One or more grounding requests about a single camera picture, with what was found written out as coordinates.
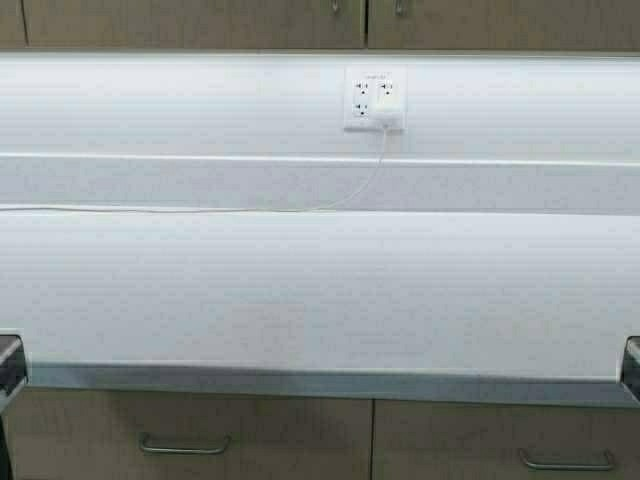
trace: white countertop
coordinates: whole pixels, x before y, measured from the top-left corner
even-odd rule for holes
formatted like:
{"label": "white countertop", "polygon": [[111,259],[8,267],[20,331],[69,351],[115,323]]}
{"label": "white countertop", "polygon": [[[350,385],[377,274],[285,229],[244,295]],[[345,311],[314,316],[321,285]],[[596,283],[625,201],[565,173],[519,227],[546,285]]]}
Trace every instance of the white countertop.
{"label": "white countertop", "polygon": [[631,404],[640,217],[2,214],[0,231],[1,327],[35,385]]}

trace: cabinet door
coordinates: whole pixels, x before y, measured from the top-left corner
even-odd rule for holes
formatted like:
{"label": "cabinet door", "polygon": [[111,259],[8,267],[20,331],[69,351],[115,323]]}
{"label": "cabinet door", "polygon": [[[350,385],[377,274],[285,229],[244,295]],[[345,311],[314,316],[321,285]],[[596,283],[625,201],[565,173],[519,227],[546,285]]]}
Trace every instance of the cabinet door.
{"label": "cabinet door", "polygon": [[358,48],[364,41],[364,0],[25,0],[25,10],[36,47]]}
{"label": "cabinet door", "polygon": [[637,0],[371,0],[374,48],[640,49]]}
{"label": "cabinet door", "polygon": [[[27,389],[5,422],[16,480],[368,480],[371,408],[367,400]],[[147,448],[174,453],[143,452],[143,433]],[[213,453],[175,452],[185,448]]]}
{"label": "cabinet door", "polygon": [[640,478],[640,409],[376,402],[375,411],[374,480]]}
{"label": "cabinet door", "polygon": [[0,48],[25,45],[20,0],[0,0]]}

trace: upper cabinet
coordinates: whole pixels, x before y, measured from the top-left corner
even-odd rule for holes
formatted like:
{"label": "upper cabinet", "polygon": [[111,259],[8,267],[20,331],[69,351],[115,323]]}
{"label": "upper cabinet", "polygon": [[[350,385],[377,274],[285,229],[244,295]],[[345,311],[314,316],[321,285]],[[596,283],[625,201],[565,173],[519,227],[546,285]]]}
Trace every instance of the upper cabinet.
{"label": "upper cabinet", "polygon": [[24,0],[24,4],[34,47],[364,46],[365,0]]}
{"label": "upper cabinet", "polygon": [[25,33],[20,0],[0,0],[0,48],[24,45]]}
{"label": "upper cabinet", "polygon": [[640,50],[638,0],[370,0],[369,46]]}

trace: cabinet knob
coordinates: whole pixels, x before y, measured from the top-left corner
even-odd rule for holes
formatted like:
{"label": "cabinet knob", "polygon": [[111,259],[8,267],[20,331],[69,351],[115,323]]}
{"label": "cabinet knob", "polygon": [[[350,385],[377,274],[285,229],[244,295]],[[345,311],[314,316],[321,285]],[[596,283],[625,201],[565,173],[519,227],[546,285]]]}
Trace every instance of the cabinet knob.
{"label": "cabinet knob", "polygon": [[404,6],[404,0],[396,0],[396,5],[395,5],[395,13],[396,16],[401,17],[402,15],[404,15],[404,13],[406,12],[406,7]]}

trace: white wall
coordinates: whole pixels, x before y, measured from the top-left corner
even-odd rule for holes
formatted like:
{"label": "white wall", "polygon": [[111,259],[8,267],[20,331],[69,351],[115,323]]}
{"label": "white wall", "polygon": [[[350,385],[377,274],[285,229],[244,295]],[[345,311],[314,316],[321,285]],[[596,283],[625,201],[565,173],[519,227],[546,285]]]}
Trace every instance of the white wall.
{"label": "white wall", "polygon": [[348,207],[638,209],[640,60],[369,54],[3,54],[0,202],[331,202],[380,149],[342,129],[354,64],[406,65],[409,109]]}

